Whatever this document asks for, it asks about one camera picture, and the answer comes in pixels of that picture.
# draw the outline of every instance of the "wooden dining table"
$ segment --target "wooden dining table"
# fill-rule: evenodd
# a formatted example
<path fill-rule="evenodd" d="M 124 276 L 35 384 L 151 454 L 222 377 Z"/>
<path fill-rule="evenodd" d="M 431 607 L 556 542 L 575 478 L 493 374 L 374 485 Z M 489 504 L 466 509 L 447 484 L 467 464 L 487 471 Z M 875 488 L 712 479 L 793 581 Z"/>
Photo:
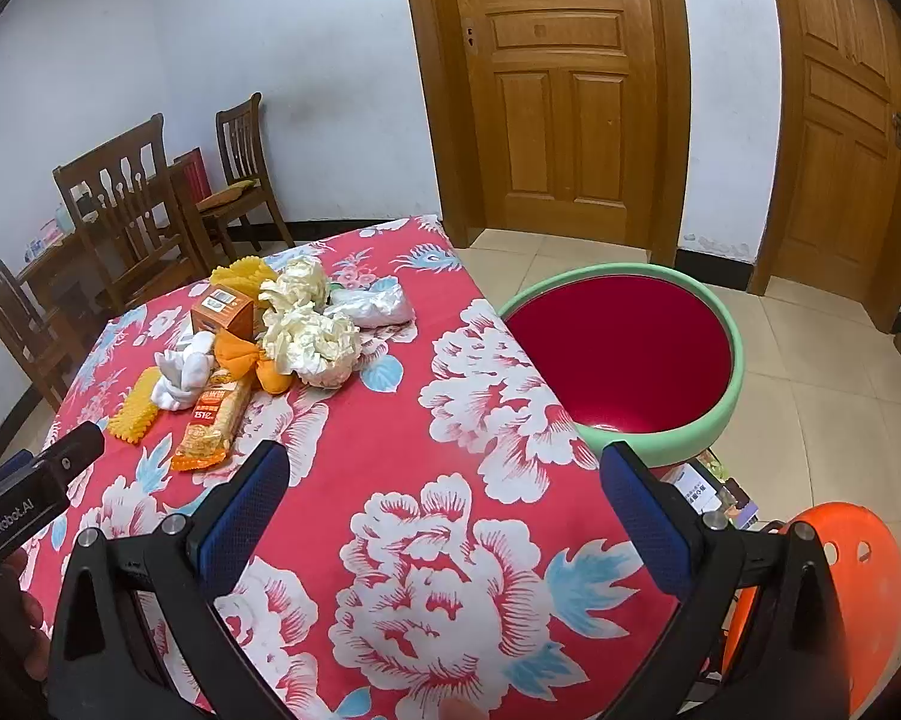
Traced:
<path fill-rule="evenodd" d="M 25 546 L 22 586 L 53 626 L 78 533 L 150 533 L 190 514 L 261 440 L 290 479 L 233 591 L 214 607 L 300 720 L 436 720 L 457 696 L 495 720 L 585 720 L 615 698 L 668 624 L 601 490 L 597 461 L 436 217 L 404 218 L 271 255 L 319 258 L 353 289 L 400 282 L 416 317 L 361 331 L 340 389 L 257 391 L 232 456 L 171 470 L 190 420 L 161 412 L 139 445 L 105 435 L 70 508 Z M 154 354 L 174 348 L 206 281 L 113 319 L 51 425 L 106 426 Z M 153 596 L 143 612 L 182 696 L 203 690 Z"/>

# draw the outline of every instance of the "mint green bowl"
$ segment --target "mint green bowl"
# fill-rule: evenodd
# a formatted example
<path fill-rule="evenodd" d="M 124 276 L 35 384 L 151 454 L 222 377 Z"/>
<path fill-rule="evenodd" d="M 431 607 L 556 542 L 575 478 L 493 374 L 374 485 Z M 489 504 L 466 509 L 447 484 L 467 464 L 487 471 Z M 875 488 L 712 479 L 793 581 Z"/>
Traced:
<path fill-rule="evenodd" d="M 543 293 L 573 282 L 606 275 L 639 275 L 660 279 L 682 288 L 703 301 L 717 317 L 727 335 L 731 352 L 730 378 L 724 394 L 710 410 L 707 410 L 699 418 L 670 430 L 655 433 L 621 433 L 583 425 L 576 421 L 574 424 L 581 437 L 586 440 L 598 458 L 606 445 L 624 440 L 650 467 L 670 466 L 670 464 L 686 461 L 710 447 L 727 427 L 737 405 L 737 399 L 740 397 L 740 387 L 743 384 L 744 349 L 740 331 L 737 330 L 737 324 L 732 319 L 730 312 L 711 290 L 699 281 L 681 274 L 681 272 L 673 271 L 673 269 L 663 268 L 663 266 L 642 263 L 609 263 L 568 271 L 528 287 L 516 298 L 508 301 L 501 309 L 500 315 L 507 322 L 517 309 Z M 519 336 L 516 339 L 518 343 L 521 341 Z M 687 382 L 688 386 L 692 386 L 692 384 L 693 381 Z"/>

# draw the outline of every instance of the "orange plastic stool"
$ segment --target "orange plastic stool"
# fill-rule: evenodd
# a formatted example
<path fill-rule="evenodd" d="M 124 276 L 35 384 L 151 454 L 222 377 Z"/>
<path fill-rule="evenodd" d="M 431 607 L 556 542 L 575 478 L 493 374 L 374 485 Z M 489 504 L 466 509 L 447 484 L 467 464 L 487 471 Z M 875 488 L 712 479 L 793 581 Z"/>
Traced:
<path fill-rule="evenodd" d="M 831 565 L 847 637 L 851 712 L 855 712 L 881 678 L 897 643 L 901 621 L 900 549 L 884 522 L 862 506 L 825 503 L 798 514 L 788 527 L 798 520 L 817 531 Z M 754 587 L 740 591 L 724 649 L 725 674 L 755 597 Z"/>

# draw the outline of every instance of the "wooden door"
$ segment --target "wooden door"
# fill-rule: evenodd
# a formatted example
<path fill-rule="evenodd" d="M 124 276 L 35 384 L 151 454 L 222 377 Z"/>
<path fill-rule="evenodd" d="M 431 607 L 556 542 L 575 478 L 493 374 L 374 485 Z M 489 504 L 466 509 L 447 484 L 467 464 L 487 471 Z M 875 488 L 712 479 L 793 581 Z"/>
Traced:
<path fill-rule="evenodd" d="M 772 271 L 864 300 L 897 189 L 901 46 L 886 0 L 797 1 L 802 143 Z"/>
<path fill-rule="evenodd" d="M 457 0 L 487 223 L 647 247 L 651 0 Z"/>

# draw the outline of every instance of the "door frame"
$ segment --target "door frame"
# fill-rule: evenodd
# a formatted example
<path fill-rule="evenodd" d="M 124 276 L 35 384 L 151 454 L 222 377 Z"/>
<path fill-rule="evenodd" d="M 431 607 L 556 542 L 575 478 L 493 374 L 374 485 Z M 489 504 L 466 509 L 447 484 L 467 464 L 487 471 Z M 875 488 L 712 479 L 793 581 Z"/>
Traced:
<path fill-rule="evenodd" d="M 788 228 L 797 189 L 804 132 L 804 39 L 799 0 L 777 0 L 780 23 L 780 136 L 774 187 L 761 248 L 748 290 L 763 295 Z M 901 21 L 894 14 L 894 29 L 901 45 Z M 862 305 L 874 326 L 889 333 L 901 303 L 901 155 L 893 208 L 876 263 L 871 285 Z"/>
<path fill-rule="evenodd" d="M 456 247 L 486 226 L 457 0 L 409 0 L 430 124 L 444 225 Z M 677 252 L 690 140 L 690 45 L 684 0 L 651 0 L 658 76 L 658 175 L 651 212 L 649 259 L 671 266 Z"/>

